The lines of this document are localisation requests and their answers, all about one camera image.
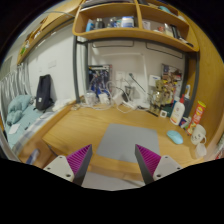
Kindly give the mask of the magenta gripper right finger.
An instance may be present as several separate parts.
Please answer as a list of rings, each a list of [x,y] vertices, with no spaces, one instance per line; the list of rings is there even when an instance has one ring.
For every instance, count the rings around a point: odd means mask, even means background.
[[[160,156],[138,144],[135,145],[135,156],[146,185],[182,169],[170,156]]]

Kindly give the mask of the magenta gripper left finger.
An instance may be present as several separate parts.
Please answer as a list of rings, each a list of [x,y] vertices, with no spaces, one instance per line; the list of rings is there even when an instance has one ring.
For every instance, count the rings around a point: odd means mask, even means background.
[[[44,170],[81,186],[92,157],[92,145],[87,145],[68,156],[59,155]]]

